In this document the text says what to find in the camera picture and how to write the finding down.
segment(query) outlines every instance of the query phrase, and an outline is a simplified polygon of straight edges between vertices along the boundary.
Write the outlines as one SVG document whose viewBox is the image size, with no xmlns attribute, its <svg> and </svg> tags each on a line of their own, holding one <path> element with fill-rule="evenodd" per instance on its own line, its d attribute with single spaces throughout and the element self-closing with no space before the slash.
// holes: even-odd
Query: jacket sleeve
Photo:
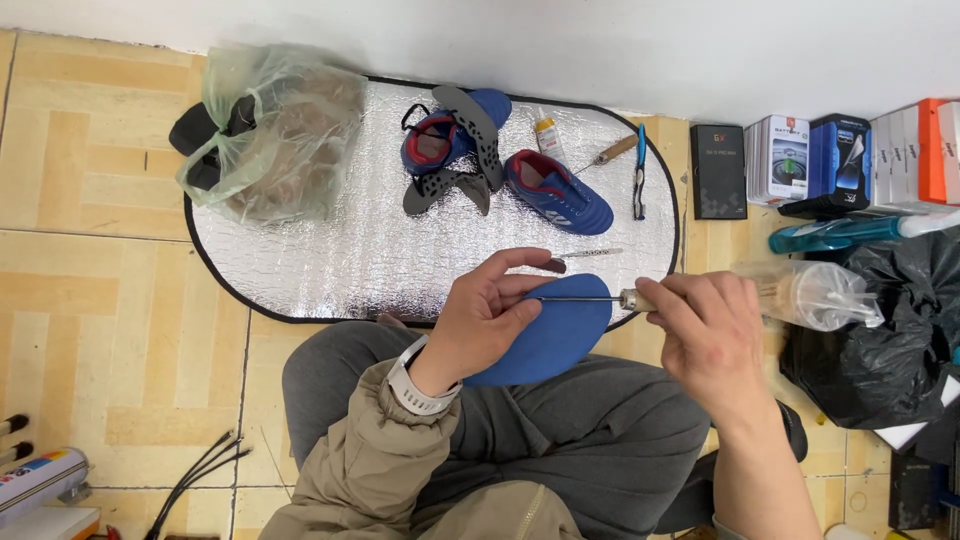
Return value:
<svg viewBox="0 0 960 540">
<path fill-rule="evenodd" d="M 364 372 L 347 417 L 306 458 L 293 500 L 260 540 L 406 539 L 420 490 L 450 453 L 460 398 L 431 416 L 402 407 L 385 378 L 394 360 Z"/>
</svg>

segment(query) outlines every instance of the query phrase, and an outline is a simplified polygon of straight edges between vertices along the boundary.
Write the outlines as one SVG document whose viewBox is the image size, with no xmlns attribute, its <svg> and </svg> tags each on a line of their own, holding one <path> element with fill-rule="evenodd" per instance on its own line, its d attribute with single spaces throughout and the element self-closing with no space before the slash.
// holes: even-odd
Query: reflective foil mat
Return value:
<svg viewBox="0 0 960 540">
<path fill-rule="evenodd" d="M 453 280 L 502 248 L 537 246 L 555 255 L 622 248 L 618 255 L 566 260 L 567 275 L 596 274 L 613 294 L 633 286 L 637 277 L 659 280 L 671 271 L 679 234 L 676 195 L 649 140 L 644 221 L 633 219 L 631 203 L 636 150 L 578 175 L 613 208 L 613 225 L 597 236 L 561 231 L 506 185 L 492 195 L 487 216 L 456 187 L 426 213 L 404 213 L 401 202 L 411 176 L 400 162 L 405 135 L 400 119 L 415 103 L 437 107 L 429 88 L 371 79 L 347 187 L 327 221 L 244 227 L 186 199 L 194 243 L 220 283 L 245 304 L 286 322 L 374 319 L 390 313 L 411 326 L 428 327 Z M 627 120 L 593 106 L 513 99 L 513 114 L 500 130 L 502 160 L 517 150 L 537 148 L 537 107 L 556 120 L 574 172 L 636 132 Z M 476 170 L 475 159 L 464 158 L 452 168 Z M 630 316 L 615 308 L 611 325 Z"/>
</svg>

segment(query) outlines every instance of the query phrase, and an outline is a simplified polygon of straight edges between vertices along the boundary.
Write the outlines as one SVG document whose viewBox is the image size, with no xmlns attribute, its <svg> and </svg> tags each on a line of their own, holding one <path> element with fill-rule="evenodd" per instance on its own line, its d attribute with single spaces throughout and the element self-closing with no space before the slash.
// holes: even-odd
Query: white wall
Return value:
<svg viewBox="0 0 960 540">
<path fill-rule="evenodd" d="M 741 124 L 960 94 L 958 0 L 0 0 L 0 26 L 310 43 L 380 75 Z"/>
</svg>

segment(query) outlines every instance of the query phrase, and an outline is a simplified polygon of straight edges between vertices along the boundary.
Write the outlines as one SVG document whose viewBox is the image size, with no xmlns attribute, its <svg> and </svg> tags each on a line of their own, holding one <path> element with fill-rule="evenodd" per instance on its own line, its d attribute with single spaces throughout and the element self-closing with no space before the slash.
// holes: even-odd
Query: plastic bag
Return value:
<svg viewBox="0 0 960 540">
<path fill-rule="evenodd" d="M 219 132 L 177 172 L 195 204 L 255 225 L 329 217 L 360 128 L 367 78 L 320 58 L 293 45 L 210 49 L 203 102 Z M 219 182 L 190 178 L 205 163 L 220 169 Z"/>
<path fill-rule="evenodd" d="M 960 345 L 960 228 L 809 255 L 864 278 L 886 321 L 830 332 L 793 327 L 780 371 L 842 428 L 939 417 Z"/>
<path fill-rule="evenodd" d="M 756 282 L 760 312 L 775 319 L 819 331 L 883 323 L 876 294 L 865 292 L 867 282 L 833 262 L 751 262 L 733 272 Z"/>
</svg>

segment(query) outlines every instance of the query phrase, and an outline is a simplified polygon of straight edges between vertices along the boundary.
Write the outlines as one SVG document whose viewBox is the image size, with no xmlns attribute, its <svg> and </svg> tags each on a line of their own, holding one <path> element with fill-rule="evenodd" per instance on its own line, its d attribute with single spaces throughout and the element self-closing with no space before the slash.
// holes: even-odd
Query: beige jacket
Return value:
<svg viewBox="0 0 960 540">
<path fill-rule="evenodd" d="M 411 414 L 384 381 L 393 365 L 380 362 L 363 374 L 347 418 L 317 442 L 293 501 L 276 512 L 260 540 L 583 538 L 560 497 L 530 481 L 487 486 L 414 519 L 418 493 L 450 453 L 460 398 L 432 416 Z"/>
</svg>

